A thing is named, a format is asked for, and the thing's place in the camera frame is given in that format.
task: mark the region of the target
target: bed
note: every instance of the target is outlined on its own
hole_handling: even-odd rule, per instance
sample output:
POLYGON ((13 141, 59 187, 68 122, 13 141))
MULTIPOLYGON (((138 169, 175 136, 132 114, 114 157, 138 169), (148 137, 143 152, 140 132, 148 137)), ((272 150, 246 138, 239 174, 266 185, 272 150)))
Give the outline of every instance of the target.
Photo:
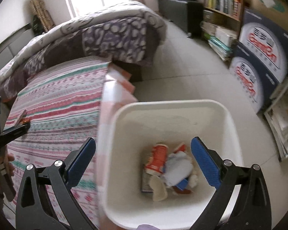
POLYGON ((0 70, 0 96, 10 101, 38 73, 85 56, 151 66, 166 29, 163 19, 139 2, 74 18, 33 38, 0 70))
MULTIPOLYGON (((72 192, 93 224, 116 228, 99 207, 97 196, 107 158, 104 147, 113 115, 137 100, 128 81, 130 74, 112 60, 151 65, 165 33, 162 18, 143 4, 122 3, 32 39, 0 71, 0 96, 5 101, 15 100, 5 128, 12 126, 23 110, 31 120, 28 134, 8 144, 8 151, 15 156, 17 192, 28 164, 49 166, 93 137, 96 154, 72 192)), ((47 189, 59 220, 67 223, 51 187, 47 189)), ((16 201, 17 196, 11 203, 13 211, 16 201)))

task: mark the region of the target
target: red can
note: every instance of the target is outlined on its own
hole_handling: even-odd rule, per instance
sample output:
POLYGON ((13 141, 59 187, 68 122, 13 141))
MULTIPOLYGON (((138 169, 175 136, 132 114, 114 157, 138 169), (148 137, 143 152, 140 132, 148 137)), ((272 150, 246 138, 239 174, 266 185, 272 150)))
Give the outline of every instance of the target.
POLYGON ((176 154, 178 151, 186 152, 186 150, 187 150, 187 147, 186 147, 185 143, 181 143, 175 148, 173 153, 176 154))
POLYGON ((162 175, 164 173, 167 152, 168 147, 165 144, 155 145, 145 166, 146 173, 156 176, 162 175))

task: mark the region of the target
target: purple patterned blanket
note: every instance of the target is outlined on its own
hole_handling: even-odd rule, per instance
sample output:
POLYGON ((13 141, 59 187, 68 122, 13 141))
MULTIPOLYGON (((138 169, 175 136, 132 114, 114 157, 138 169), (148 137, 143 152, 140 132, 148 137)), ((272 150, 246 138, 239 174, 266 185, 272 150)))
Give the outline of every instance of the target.
POLYGON ((100 56, 126 63, 150 65, 159 41, 150 41, 150 27, 144 18, 114 19, 64 36, 21 64, 0 84, 4 102, 15 98, 40 72, 57 64, 85 56, 100 56))

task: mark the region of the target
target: comforter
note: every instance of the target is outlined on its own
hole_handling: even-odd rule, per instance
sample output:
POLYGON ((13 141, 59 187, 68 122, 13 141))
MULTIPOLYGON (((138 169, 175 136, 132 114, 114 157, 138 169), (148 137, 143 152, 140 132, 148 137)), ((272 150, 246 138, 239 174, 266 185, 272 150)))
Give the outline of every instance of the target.
POLYGON ((53 43, 55 40, 93 25, 126 17, 145 19, 147 23, 157 31, 160 40, 165 40, 166 24, 154 11, 139 2, 120 3, 95 13, 76 17, 54 27, 48 33, 33 38, 5 67, 0 70, 0 82, 5 81, 13 74, 17 67, 44 47, 53 43))
POLYGON ((146 19, 132 17, 111 20, 61 37, 17 67, 0 84, 2 101, 15 98, 32 78, 47 68, 85 56, 149 65, 154 53, 151 53, 151 60, 143 57, 151 47, 156 49, 159 44, 152 40, 147 45, 149 34, 146 19))

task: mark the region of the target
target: trash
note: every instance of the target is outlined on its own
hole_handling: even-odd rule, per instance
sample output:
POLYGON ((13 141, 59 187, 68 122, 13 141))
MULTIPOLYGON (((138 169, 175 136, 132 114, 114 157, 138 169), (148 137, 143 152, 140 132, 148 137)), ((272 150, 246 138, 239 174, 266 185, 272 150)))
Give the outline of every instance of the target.
POLYGON ((153 189, 153 201, 162 201, 167 198, 166 187, 160 177, 151 176, 149 186, 153 189))
POLYGON ((152 193, 153 189, 149 186, 149 180, 151 179, 151 175, 147 174, 145 170, 142 170, 142 185, 141 192, 152 193))
POLYGON ((198 184, 193 162, 185 143, 179 144, 169 155, 167 145, 156 144, 148 163, 143 165, 141 192, 152 193, 153 201, 166 199, 167 188, 176 195, 191 194, 192 188, 198 184))
POLYGON ((191 190, 188 190, 188 189, 184 189, 184 190, 180 190, 179 188, 177 188, 176 186, 175 187, 172 187, 173 188, 173 193, 179 195, 179 194, 191 194, 192 191, 191 190))
POLYGON ((187 150, 187 147, 186 147, 185 143, 181 143, 175 148, 173 153, 176 154, 178 151, 186 152, 186 150, 187 150))
POLYGON ((191 175, 189 176, 189 181, 188 181, 188 185, 191 188, 195 188, 198 184, 198 176, 197 175, 191 175))
POLYGON ((175 187, 183 191, 187 187, 188 183, 189 183, 188 179, 185 178, 181 182, 179 182, 175 187))
POLYGON ((145 166, 146 173, 156 176, 160 176, 164 173, 167 151, 168 147, 165 144, 157 144, 153 147, 151 156, 145 166))
POLYGON ((191 174, 194 167, 187 157, 187 154, 182 151, 169 155, 166 161, 166 172, 162 176, 168 187, 177 185, 191 174))

